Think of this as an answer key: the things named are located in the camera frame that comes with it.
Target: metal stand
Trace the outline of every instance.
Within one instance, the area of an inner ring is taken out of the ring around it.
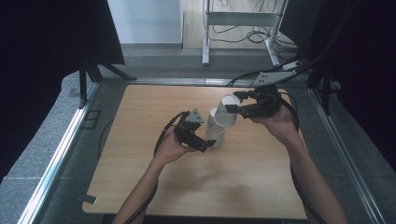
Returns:
[[[237,25],[237,26],[264,26],[272,27],[270,37],[265,40],[265,46],[270,54],[274,66],[279,65],[279,60],[273,49],[276,33],[283,17],[283,12],[288,0],[284,0],[277,13],[264,12],[215,12],[210,11],[210,0],[205,0],[205,37],[202,64],[209,65],[209,26],[210,25]]]
[[[79,68],[79,94],[80,94],[80,102],[79,102],[79,108],[83,108],[85,104],[87,104],[88,99],[87,99],[87,72],[88,76],[90,77],[92,82],[95,83],[100,83],[103,80],[102,74],[99,70],[97,62],[100,62],[99,60],[93,60],[92,57],[90,57],[86,52],[83,54],[83,62],[81,62],[80,68]],[[124,80],[127,81],[133,81],[137,80],[137,77],[131,77],[128,74],[122,72],[120,69],[115,67],[112,64],[108,63],[101,63],[103,67],[108,69],[109,71],[113,72],[115,75],[121,77]]]

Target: black curtain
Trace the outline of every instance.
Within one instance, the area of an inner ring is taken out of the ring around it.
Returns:
[[[106,0],[0,3],[0,178],[48,115],[84,55],[124,64]]]
[[[338,98],[396,169],[396,4],[359,1],[332,55]]]

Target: aluminum rail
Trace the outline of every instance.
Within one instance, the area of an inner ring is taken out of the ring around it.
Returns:
[[[88,97],[91,99],[98,88],[98,83],[92,83]],[[40,182],[38,183],[37,187],[35,188],[35,192],[33,193],[32,197],[29,200],[29,203],[26,205],[20,220],[18,221],[19,224],[24,223],[33,223],[35,221],[35,216],[39,212],[41,206],[44,203],[46,196],[50,191],[50,187],[52,186],[56,175],[64,161],[64,157],[66,156],[67,152],[70,149],[70,146],[73,142],[74,137],[78,132],[78,127],[81,124],[82,120],[84,119],[85,114],[90,107],[92,100],[89,100],[88,103],[81,109],[78,109],[72,118],[64,136],[55,150],[52,159],[49,162],[49,165],[44,172],[43,176],[41,177]]]
[[[337,150],[338,155],[346,168],[346,172],[348,173],[352,184],[355,187],[355,190],[358,192],[358,195],[361,198],[361,202],[366,209],[367,214],[372,220],[372,223],[387,223],[377,206],[373,194],[367,187],[359,168],[352,160],[352,157],[350,156],[342,137],[340,136],[334,123],[332,122],[332,118],[328,116],[321,107],[320,97],[318,96],[317,92],[312,89],[308,89],[308,92],[318,110],[319,115],[323,120],[327,131],[329,132],[330,138],[335,145],[335,149]]]

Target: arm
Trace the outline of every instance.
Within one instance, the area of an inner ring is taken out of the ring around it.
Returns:
[[[323,219],[327,223],[347,223],[343,207],[306,150],[289,110],[285,106],[281,106],[280,110],[271,118],[252,119],[252,121],[263,124],[286,147],[291,167],[304,195]],[[317,223],[306,207],[304,210],[309,222]]]
[[[148,165],[148,169],[126,198],[113,223],[124,223],[149,197],[158,181],[163,167],[172,161],[178,160],[184,154],[195,151],[191,147],[182,146],[175,137],[174,127],[169,128],[157,153]],[[142,223],[146,211],[143,211],[134,223]]]

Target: white wall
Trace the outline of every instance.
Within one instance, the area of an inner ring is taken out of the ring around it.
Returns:
[[[121,44],[181,43],[179,0],[108,0]]]

